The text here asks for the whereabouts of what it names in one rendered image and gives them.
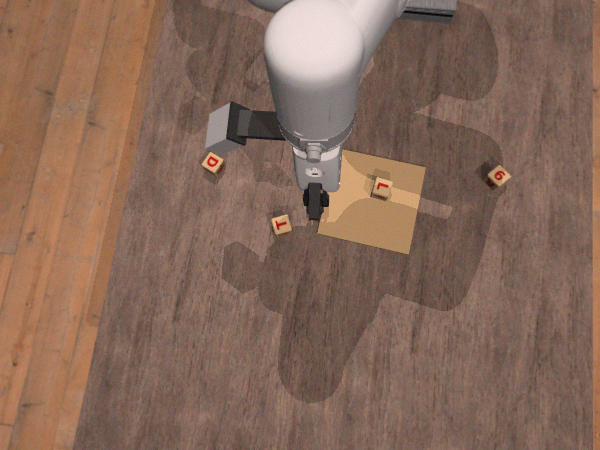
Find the beige block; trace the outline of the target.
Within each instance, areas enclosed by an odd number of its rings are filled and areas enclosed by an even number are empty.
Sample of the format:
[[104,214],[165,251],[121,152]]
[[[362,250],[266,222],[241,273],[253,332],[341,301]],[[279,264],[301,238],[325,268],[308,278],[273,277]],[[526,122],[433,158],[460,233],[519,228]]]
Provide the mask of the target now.
[[492,191],[494,191],[503,183],[505,183],[509,178],[511,178],[511,176],[506,172],[506,170],[501,165],[498,165],[485,177],[483,177],[482,180],[489,186],[489,188]]
[[277,238],[293,233],[287,214],[272,218],[271,221]]
[[222,158],[210,152],[201,165],[205,171],[209,172],[215,177],[219,177],[225,168],[226,163]]
[[371,197],[387,201],[393,182],[377,177],[371,192]]

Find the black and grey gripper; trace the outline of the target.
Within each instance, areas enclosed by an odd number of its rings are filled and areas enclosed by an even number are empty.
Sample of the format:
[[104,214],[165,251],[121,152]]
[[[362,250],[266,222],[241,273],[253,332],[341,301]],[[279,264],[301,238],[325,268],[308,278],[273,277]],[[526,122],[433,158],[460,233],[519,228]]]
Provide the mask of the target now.
[[[296,181],[298,187],[304,190],[303,203],[304,206],[308,206],[306,212],[309,214],[309,220],[320,220],[324,207],[329,207],[327,192],[336,192],[340,188],[343,143],[349,135],[339,145],[328,149],[327,152],[323,151],[319,163],[307,162],[305,151],[291,144],[283,135],[292,146]],[[320,190],[323,190],[323,193],[320,193]]]

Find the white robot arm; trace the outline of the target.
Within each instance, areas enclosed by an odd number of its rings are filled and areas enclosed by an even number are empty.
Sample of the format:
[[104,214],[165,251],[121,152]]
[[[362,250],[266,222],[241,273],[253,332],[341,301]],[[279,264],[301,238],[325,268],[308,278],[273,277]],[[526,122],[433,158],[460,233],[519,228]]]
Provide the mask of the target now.
[[263,40],[276,112],[226,104],[209,114],[205,149],[286,138],[319,163],[352,130],[361,75],[409,0],[247,1],[276,13]]

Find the tan flat mat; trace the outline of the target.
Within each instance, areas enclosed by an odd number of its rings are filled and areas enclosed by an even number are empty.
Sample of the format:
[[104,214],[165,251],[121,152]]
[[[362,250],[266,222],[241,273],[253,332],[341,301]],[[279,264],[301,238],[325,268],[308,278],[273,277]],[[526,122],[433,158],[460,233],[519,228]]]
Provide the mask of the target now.
[[[425,169],[343,149],[317,234],[409,255]],[[377,177],[393,182],[387,201],[371,197]]]

